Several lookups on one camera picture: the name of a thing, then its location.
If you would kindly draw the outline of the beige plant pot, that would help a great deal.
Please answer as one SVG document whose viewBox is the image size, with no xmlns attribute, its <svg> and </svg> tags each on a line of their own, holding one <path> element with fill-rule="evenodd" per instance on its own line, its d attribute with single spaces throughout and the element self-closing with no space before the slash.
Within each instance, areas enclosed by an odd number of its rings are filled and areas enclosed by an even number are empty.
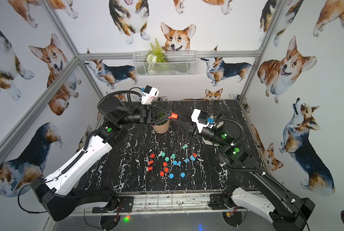
<svg viewBox="0 0 344 231">
<path fill-rule="evenodd" d="M 157 134 L 164 134 L 164 133 L 166 133 L 169 130 L 169 126 L 170 126 L 170 119 L 168 119 L 166 121 L 163 121 L 161 123 L 161 125 L 160 124 L 153 125 L 152 128 L 154 129 L 154 131 Z"/>
</svg>

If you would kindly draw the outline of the green fern with flower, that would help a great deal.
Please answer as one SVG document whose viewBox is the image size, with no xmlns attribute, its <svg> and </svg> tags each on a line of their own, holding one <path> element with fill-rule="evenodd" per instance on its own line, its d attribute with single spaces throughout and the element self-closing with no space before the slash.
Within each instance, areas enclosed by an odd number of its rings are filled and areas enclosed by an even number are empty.
<svg viewBox="0 0 344 231">
<path fill-rule="evenodd" d="M 154 75 L 167 71 L 167 59 L 165 56 L 165 50 L 160 46 L 157 39 L 155 43 L 150 43 L 151 50 L 146 56 L 146 62 L 148 66 L 148 73 Z"/>
</svg>

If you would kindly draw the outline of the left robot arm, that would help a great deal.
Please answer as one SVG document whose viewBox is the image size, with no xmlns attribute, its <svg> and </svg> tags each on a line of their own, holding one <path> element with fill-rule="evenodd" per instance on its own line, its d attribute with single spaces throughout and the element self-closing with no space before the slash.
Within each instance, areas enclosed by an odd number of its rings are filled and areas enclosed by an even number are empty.
<svg viewBox="0 0 344 231">
<path fill-rule="evenodd" d="M 46 178 L 31 182 L 37 199 L 54 221 L 61 221 L 79 209 L 119 209 L 119 196 L 112 189 L 81 193 L 74 186 L 102 156 L 122 143 L 128 135 L 126 125 L 158 125 L 178 117 L 171 111 L 152 106 L 157 96 L 158 90 L 149 86 L 141 92 L 125 90 L 106 95 L 97 105 L 99 113 L 104 116 L 104 124 L 90 132 L 84 146 L 62 167 Z"/>
</svg>

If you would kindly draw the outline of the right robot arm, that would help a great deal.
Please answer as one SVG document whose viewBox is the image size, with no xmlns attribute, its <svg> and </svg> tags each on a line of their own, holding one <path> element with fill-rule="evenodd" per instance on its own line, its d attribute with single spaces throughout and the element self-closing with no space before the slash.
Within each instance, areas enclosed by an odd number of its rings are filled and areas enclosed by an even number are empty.
<svg viewBox="0 0 344 231">
<path fill-rule="evenodd" d="M 173 113 L 170 118 L 191 137 L 202 138 L 219 149 L 215 155 L 223 168 L 241 173 L 260 191 L 255 195 L 241 187 L 231 186 L 223 193 L 227 207 L 242 207 L 269 221 L 277 231 L 302 231 L 309 228 L 308 219 L 315 203 L 309 198 L 300 198 L 288 190 L 271 174 L 257 167 L 248 167 L 245 161 L 253 156 L 241 145 L 245 137 L 244 126 L 229 117 L 212 117 L 209 113 L 195 109 L 190 123 L 178 120 Z"/>
</svg>

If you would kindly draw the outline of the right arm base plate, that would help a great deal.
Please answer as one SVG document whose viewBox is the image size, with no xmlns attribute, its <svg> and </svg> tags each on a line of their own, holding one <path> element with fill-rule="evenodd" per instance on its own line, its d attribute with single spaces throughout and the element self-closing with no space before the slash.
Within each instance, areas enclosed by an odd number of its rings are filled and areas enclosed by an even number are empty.
<svg viewBox="0 0 344 231">
<path fill-rule="evenodd" d="M 244 209 L 245 207 L 238 206 L 232 199 L 233 193 L 212 193 L 209 195 L 209 203 L 208 207 L 210 207 L 212 210 L 229 210 L 229 209 L 235 209 L 238 207 L 238 209 Z"/>
</svg>

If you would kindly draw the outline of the green succulent plant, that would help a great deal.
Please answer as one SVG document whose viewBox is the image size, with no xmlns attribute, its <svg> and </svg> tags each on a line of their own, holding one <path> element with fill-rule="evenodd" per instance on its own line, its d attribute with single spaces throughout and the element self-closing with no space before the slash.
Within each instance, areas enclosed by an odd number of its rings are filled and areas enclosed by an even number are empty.
<svg viewBox="0 0 344 231">
<path fill-rule="evenodd" d="M 159 112 L 157 118 L 158 118 L 158 119 L 162 119 L 162 118 L 164 119 L 165 116 L 166 116 L 165 113 Z M 165 120 L 163 120 L 163 121 L 160 121 L 157 125 L 158 125 L 158 126 L 162 126 L 162 125 L 166 124 L 167 122 L 168 122 L 168 119 L 165 119 Z"/>
</svg>

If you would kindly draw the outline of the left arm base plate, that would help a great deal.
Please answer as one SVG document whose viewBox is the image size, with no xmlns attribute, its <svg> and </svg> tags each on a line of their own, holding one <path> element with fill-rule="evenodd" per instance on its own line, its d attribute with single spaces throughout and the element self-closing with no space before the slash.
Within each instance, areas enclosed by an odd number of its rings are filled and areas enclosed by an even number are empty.
<svg viewBox="0 0 344 231">
<path fill-rule="evenodd" d="M 129 213 L 132 212 L 133 196 L 120 196 L 112 198 L 110 202 L 103 208 L 95 207 L 93 213 Z"/>
</svg>

